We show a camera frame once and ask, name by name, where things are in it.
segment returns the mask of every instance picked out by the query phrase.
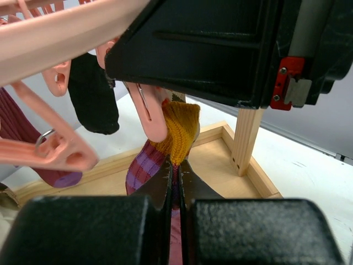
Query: wooden frame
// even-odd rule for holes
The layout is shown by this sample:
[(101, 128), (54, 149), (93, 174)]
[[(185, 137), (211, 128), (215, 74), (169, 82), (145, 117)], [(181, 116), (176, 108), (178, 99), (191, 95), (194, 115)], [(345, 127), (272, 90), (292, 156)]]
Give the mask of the wooden frame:
[[(236, 132), (223, 121), (201, 128), (190, 152), (190, 164), (225, 198), (282, 198), (251, 156), (263, 110), (240, 110)], [(101, 160), (85, 172), (80, 184), (55, 189), (36, 181), (15, 191), (20, 205), (41, 195), (125, 195), (125, 176), (141, 148)]]

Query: red metal bracket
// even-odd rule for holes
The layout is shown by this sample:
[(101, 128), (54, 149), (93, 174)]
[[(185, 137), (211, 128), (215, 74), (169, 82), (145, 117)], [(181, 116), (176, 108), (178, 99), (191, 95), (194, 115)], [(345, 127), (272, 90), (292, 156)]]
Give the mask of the red metal bracket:
[(281, 60), (270, 103), (271, 108), (281, 110), (290, 110), (292, 108), (292, 103), (285, 104), (284, 102), (288, 86), (288, 76), (301, 75), (304, 63), (305, 59), (301, 57), (285, 57)]

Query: black plastic housing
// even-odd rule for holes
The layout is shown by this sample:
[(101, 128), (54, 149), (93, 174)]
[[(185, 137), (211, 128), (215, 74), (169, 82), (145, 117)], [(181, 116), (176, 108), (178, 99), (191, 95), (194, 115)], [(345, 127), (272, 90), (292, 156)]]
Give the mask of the black plastic housing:
[[(166, 87), (241, 108), (267, 108), (301, 0), (152, 0), (106, 56), (115, 80)], [(353, 1), (333, 0), (303, 77), (316, 104), (353, 61)]]

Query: sock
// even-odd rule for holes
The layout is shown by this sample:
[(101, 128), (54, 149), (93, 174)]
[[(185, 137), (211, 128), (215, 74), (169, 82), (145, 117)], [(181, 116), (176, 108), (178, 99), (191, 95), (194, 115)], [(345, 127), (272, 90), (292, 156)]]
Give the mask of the sock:
[(178, 168), (189, 154), (199, 124), (200, 106), (181, 102), (169, 102), (162, 106), (165, 123), (168, 128), (167, 138), (163, 142), (151, 142), (165, 156), (170, 154), (173, 164), (172, 216), (179, 210)]
[(68, 92), (79, 122), (88, 131), (104, 135), (118, 131), (114, 85), (96, 56), (86, 53), (72, 59)]
[[(160, 98), (162, 105), (168, 102), (184, 102), (185, 94), (175, 92), (169, 89), (157, 88), (159, 90), (164, 90), (167, 94), (167, 99)], [(195, 134), (194, 140), (198, 137), (200, 132), (200, 124), (198, 123), (197, 133)], [(145, 184), (151, 177), (156, 174), (163, 161), (165, 160), (165, 154), (156, 149), (154, 145), (151, 144), (149, 140), (146, 141), (141, 152), (132, 161), (126, 176), (126, 194), (130, 195), (137, 189), (139, 189), (143, 184)]]
[(173, 164), (173, 209), (170, 223), (169, 265), (180, 265), (183, 262), (183, 257), (177, 172), (180, 163), (187, 157), (192, 143), (199, 135), (200, 107), (181, 102), (167, 102), (162, 106), (162, 109), (168, 127), (167, 138), (161, 143), (147, 140), (129, 167), (126, 176), (126, 191), (129, 195), (139, 189), (158, 172), (166, 155), (170, 154), (170, 161)]
[[(16, 102), (4, 88), (0, 88), (0, 137), (35, 144), (41, 135), (29, 122)], [(47, 184), (64, 188), (77, 184), (82, 172), (54, 171), (32, 168)]]

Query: plastic hanger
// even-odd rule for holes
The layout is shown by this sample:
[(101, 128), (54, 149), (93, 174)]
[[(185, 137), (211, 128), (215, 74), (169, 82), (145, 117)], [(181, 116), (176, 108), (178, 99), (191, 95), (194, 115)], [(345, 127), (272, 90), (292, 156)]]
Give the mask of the plastic hanger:
[[(0, 0), (0, 11), (13, 11), (8, 2), (14, 0)], [(0, 65), (6, 67), (0, 71), (0, 86), (70, 60), (120, 36), (148, 2), (99, 0), (1, 27)], [(48, 1), (26, 1), (30, 8), (43, 3)]]
[(28, 86), (22, 81), (11, 86), (18, 97), (54, 130), (46, 134), (51, 135), (44, 143), (41, 138), (37, 144), (1, 139), (0, 163), (66, 171), (86, 171), (98, 163), (93, 150)]
[[(25, 0), (18, 0), (18, 3), (19, 3), (20, 11), (23, 13), (23, 16), (25, 19), (31, 19), (32, 17), (30, 14), (32, 14), (34, 18), (41, 16), (41, 13), (37, 8), (28, 10)], [(54, 7), (55, 7), (55, 12), (61, 11), (64, 9), (64, 2), (63, 1), (56, 2), (54, 4)], [(43, 10), (44, 14), (54, 13), (50, 5), (43, 6), (41, 7), (41, 9)], [(22, 20), (14, 15), (8, 16), (9, 23), (14, 23), (19, 21), (22, 21)], [(49, 69), (45, 69), (42, 71), (44, 81), (47, 84), (50, 92), (54, 96), (61, 97), (61, 96), (64, 96), (65, 93), (67, 92), (70, 68), (71, 68), (71, 60), (68, 60), (66, 62), (60, 63), (54, 67), (51, 67)]]
[[(79, 4), (87, 4), (93, 2), (94, 0), (78, 0)], [(114, 46), (119, 38), (110, 40), (102, 45), (95, 48), (95, 53), (97, 55), (97, 61), (101, 68), (105, 69), (105, 55)]]
[(137, 110), (143, 131), (153, 142), (162, 142), (168, 133), (162, 111), (162, 101), (167, 97), (164, 90), (146, 84), (126, 82)]

